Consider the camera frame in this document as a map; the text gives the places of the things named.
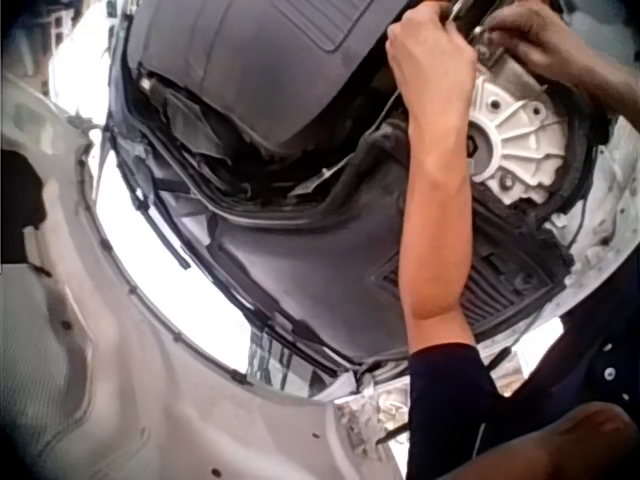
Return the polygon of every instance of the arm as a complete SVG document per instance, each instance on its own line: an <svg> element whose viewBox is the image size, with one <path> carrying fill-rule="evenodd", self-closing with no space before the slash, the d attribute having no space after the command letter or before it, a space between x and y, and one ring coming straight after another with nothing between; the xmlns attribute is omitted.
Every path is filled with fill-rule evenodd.
<svg viewBox="0 0 640 480"><path fill-rule="evenodd" d="M389 28L387 52L409 110L411 166L399 284L412 352L473 344L459 298L471 266L466 137L476 55L427 2Z"/></svg>
<svg viewBox="0 0 640 480"><path fill-rule="evenodd" d="M520 2L487 21L491 41L530 70L598 98L640 131L640 74L598 55L540 2Z"/></svg>

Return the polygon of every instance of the open hood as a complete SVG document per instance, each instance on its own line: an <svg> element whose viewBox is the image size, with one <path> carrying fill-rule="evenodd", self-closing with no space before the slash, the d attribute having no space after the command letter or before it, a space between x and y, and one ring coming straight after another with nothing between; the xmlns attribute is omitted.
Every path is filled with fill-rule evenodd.
<svg viewBox="0 0 640 480"><path fill-rule="evenodd" d="M400 478L389 450L374 446L371 419L253 384L178 339L101 236L86 134L10 77L2 97L3 165L26 162L46 210L25 233L37 268L6 266L1 277L2 418L32 469L65 479Z"/></svg>

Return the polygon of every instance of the engine cover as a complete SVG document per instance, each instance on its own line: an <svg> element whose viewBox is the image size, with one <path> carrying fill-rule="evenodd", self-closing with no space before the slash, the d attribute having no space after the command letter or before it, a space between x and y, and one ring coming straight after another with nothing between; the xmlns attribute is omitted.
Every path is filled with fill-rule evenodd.
<svg viewBox="0 0 640 480"><path fill-rule="evenodd" d="M129 66L186 87L283 154L329 105L409 0L145 0Z"/></svg>

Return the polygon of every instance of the forearm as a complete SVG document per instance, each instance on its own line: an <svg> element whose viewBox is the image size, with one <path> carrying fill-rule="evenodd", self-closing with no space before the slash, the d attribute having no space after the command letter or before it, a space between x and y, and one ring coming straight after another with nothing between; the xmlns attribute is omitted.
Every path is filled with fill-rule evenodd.
<svg viewBox="0 0 640 480"><path fill-rule="evenodd" d="M399 281L405 316L414 320L454 309L469 274L472 233L466 129L466 123L442 128L439 135L415 124L410 129L411 170ZM429 138L434 140L422 134L425 130L431 130Z"/></svg>
<svg viewBox="0 0 640 480"><path fill-rule="evenodd" d="M585 71L582 86L640 132L640 72L598 57Z"/></svg>

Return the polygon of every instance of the black shirt sleeve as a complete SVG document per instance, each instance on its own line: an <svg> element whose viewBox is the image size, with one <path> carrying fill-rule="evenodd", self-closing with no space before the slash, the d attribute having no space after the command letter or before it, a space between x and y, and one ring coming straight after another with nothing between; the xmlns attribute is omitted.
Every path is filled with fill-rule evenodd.
<svg viewBox="0 0 640 480"><path fill-rule="evenodd" d="M471 460L481 425L500 399L471 345L420 350L409 359L407 479L435 479Z"/></svg>

